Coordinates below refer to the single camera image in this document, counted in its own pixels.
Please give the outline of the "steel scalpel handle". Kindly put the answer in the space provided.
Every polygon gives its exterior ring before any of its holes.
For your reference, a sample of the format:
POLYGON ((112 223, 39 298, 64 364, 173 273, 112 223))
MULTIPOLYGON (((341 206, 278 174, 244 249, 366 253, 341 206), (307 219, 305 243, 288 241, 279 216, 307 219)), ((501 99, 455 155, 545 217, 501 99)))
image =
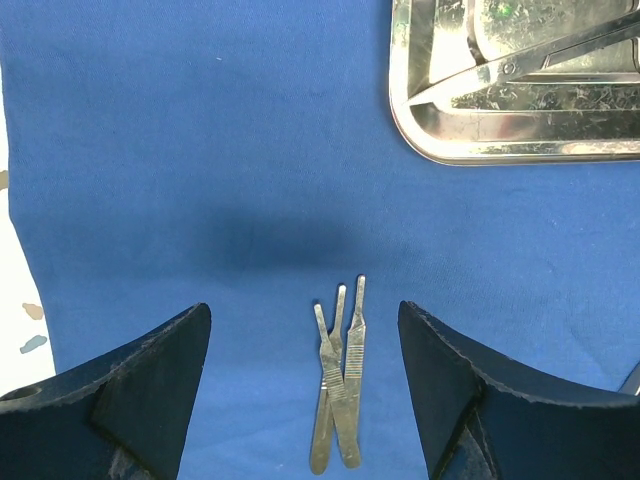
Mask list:
MULTIPOLYGON (((328 335, 332 348, 339 358, 338 363, 342 361, 343 341, 341 329, 346 291, 347 287, 344 284, 338 285, 333 330, 328 335)), ((326 381, 325 378, 322 378, 310 456, 310 468, 315 475, 323 474, 329 464, 332 435, 333 417, 326 381)))
POLYGON ((361 455, 359 445, 355 445, 350 439, 351 415, 339 358, 329 340, 323 310, 319 303, 314 305, 314 314, 321 337, 319 356, 323 378, 326 381, 341 457, 347 468, 357 468, 361 464, 361 455))
POLYGON ((363 314, 366 277, 359 275, 351 325, 347 332, 344 384, 347 393, 350 419, 350 439, 358 444, 358 423, 361 400, 361 385, 364 363, 366 324, 363 314))

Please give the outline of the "steel surgical scissors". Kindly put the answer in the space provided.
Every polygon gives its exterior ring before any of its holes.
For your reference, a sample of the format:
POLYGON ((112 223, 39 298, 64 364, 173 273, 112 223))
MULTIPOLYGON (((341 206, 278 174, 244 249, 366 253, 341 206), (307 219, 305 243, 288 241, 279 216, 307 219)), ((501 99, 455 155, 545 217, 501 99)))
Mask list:
POLYGON ((405 101, 433 103, 515 81, 557 64, 639 37, 639 11, 599 23, 562 38, 543 42, 482 63, 441 80, 405 101))

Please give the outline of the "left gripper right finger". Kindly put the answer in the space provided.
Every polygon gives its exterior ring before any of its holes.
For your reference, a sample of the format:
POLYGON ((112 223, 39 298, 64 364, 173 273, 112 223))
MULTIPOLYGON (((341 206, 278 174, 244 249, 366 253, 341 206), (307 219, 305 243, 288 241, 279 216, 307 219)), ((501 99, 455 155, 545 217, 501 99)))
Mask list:
POLYGON ((637 392, 536 370, 413 302, 398 329, 430 478, 638 478, 637 392))

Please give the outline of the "steel instrument tray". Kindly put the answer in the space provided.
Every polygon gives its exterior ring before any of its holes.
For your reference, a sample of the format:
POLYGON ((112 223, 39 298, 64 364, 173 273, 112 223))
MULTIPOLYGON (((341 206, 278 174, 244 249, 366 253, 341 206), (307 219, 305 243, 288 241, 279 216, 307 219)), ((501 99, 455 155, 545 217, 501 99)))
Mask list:
POLYGON ((635 1, 397 1, 389 99, 418 153, 448 165, 635 160, 639 37, 502 85, 405 101, 458 72, 616 19, 635 1))

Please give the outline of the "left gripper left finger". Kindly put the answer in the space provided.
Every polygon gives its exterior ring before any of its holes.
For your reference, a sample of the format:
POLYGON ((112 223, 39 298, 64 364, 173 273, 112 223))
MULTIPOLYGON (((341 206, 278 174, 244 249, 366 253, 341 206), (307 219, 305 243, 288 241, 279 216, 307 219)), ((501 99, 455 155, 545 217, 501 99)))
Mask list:
POLYGON ((210 308, 199 303, 134 341, 4 394, 2 478, 176 478, 210 332, 210 308))

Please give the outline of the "blue surgical cloth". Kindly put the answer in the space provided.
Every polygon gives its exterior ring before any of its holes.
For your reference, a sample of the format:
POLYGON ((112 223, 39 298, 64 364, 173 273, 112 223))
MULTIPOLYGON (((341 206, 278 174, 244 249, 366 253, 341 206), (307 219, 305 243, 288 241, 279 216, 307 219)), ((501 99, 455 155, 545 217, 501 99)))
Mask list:
POLYGON ((385 1, 5 1, 12 220, 66 371, 208 304, 183 479, 308 479, 313 305, 367 280, 362 465, 423 479, 397 312, 578 383, 639 359, 637 163, 456 168, 389 112, 385 1))

